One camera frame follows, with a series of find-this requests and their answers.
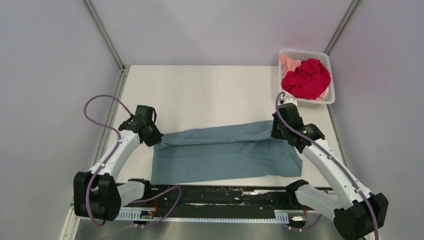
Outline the blue-grey t-shirt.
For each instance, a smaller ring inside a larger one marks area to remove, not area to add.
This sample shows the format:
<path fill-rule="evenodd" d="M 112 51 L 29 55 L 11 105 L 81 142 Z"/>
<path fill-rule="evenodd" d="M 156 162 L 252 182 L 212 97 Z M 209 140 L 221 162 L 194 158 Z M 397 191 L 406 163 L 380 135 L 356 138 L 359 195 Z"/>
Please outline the blue-grey t-shirt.
<path fill-rule="evenodd" d="M 286 140 L 272 138 L 272 126 L 265 120 L 167 133 L 154 146 L 151 183 L 300 177 L 303 161 Z"/>

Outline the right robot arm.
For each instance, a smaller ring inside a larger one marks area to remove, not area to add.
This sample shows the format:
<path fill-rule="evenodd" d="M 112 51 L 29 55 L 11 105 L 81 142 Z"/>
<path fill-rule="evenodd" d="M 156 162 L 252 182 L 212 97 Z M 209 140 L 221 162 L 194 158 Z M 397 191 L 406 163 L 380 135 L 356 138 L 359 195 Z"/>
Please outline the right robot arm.
<path fill-rule="evenodd" d="M 335 155 L 325 135 L 315 124 L 304 124 L 294 103 L 275 104 L 271 136 L 285 140 L 308 159 L 324 177 L 333 194 L 324 193 L 306 180 L 287 186 L 286 204 L 292 209 L 307 206 L 331 220 L 345 240 L 369 234 L 380 239 L 389 206 L 383 193 L 373 193 Z"/>

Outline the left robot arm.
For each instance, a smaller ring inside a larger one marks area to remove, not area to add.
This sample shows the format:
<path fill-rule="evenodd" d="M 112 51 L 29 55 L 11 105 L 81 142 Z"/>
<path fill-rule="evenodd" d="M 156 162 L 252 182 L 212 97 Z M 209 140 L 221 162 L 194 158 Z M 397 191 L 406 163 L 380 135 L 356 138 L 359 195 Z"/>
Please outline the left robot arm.
<path fill-rule="evenodd" d="M 130 179 L 118 184 L 116 179 L 132 153 L 141 144 L 152 147 L 162 141 L 156 126 L 157 113 L 152 106 L 138 105 L 135 113 L 116 129 L 117 139 L 88 171 L 79 171 L 73 179 L 73 207 L 79 217 L 113 221 L 122 207 L 135 201 L 149 206 L 153 193 L 147 180 Z"/>

